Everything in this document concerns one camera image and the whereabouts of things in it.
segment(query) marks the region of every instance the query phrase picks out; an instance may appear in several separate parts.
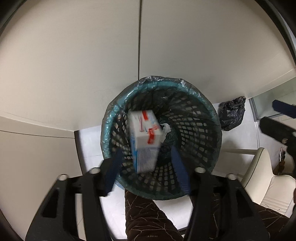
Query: person's leg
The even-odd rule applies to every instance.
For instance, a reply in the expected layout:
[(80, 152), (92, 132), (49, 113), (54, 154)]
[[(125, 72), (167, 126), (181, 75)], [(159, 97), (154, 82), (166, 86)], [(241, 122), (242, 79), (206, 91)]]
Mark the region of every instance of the person's leg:
[(181, 241), (182, 236), (153, 200), (125, 191), (128, 241)]
[[(263, 206), (260, 206), (256, 203), (255, 208), (257, 212), (259, 213), (261, 219), (263, 220), (263, 223), (269, 233), (269, 236), (271, 238), (274, 238), (286, 225), (289, 218), (286, 216), (273, 211), (272, 209), (265, 208)], [(220, 197), (218, 194), (214, 194), (214, 196), (211, 199), (211, 223), (210, 223), (210, 239), (214, 239), (217, 237), (218, 233), (218, 226), (219, 226), (219, 220), (220, 220)]]

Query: mesh trash can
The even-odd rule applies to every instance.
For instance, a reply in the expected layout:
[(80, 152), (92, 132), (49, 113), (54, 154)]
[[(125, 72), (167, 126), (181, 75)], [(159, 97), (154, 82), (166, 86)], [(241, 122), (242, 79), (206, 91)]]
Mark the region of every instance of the mesh trash can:
[[(153, 110), (159, 124), (171, 132), (162, 144), (153, 172), (136, 174), (130, 149), (128, 111)], [(101, 148), (104, 159), (117, 148), (124, 154), (117, 181), (130, 192), (153, 200), (182, 197), (170, 148), (181, 157), (211, 172), (221, 148), (222, 132), (212, 104), (200, 91), (183, 79), (149, 76), (125, 88), (107, 107), (102, 122)]]

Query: white box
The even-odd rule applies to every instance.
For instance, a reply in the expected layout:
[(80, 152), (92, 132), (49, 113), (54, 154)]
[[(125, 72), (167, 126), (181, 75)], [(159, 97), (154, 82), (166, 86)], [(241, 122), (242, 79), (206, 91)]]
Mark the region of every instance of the white box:
[(130, 111), (131, 152), (136, 173), (154, 171), (162, 130), (152, 110)]

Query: white tile floor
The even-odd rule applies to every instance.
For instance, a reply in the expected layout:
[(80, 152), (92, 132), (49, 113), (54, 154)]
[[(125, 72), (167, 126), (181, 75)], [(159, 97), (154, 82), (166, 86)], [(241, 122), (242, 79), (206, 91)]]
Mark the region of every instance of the white tile floor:
[[(214, 107), (217, 110), (218, 104), (214, 104)], [(262, 146), (268, 149), (272, 159), (272, 165), (275, 167), (278, 160), (279, 149), (283, 145), (260, 133), (257, 124), (254, 122), (248, 100), (246, 101), (245, 109), (246, 111), (241, 125), (230, 131), (222, 131), (221, 149), (258, 149)], [(92, 167), (99, 166), (103, 160), (100, 148), (101, 127), (96, 126), (81, 130), (81, 134), (83, 134), (81, 135), (81, 137), (83, 137), (81, 143), (84, 160), (86, 162), (86, 167), (89, 170)], [(225, 176), (228, 173), (243, 175), (252, 158), (253, 156), (251, 155), (221, 152), (213, 174), (220, 176)], [(101, 204), (107, 223), (118, 239), (126, 239), (124, 202), (124, 191), (118, 186), (114, 186), (113, 191), (108, 197), (101, 198)], [(166, 213), (167, 217), (178, 229), (187, 226), (192, 211), (192, 204), (188, 196), (169, 201), (156, 201), (156, 204)], [(85, 240), (81, 211), (77, 216), (79, 235), (81, 239)]]

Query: cream leather chair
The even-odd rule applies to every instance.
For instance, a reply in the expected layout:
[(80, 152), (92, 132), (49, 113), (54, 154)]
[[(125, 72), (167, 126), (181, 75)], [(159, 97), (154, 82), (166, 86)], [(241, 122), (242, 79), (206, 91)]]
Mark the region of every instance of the cream leather chair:
[(287, 217), (291, 216), (295, 204), (293, 192), (296, 188), (296, 180), (288, 175), (275, 176), (272, 173), (271, 161), (266, 149), (260, 147), (258, 150), (224, 149), (221, 151), (254, 155), (248, 170), (242, 176), (242, 186), (253, 202)]

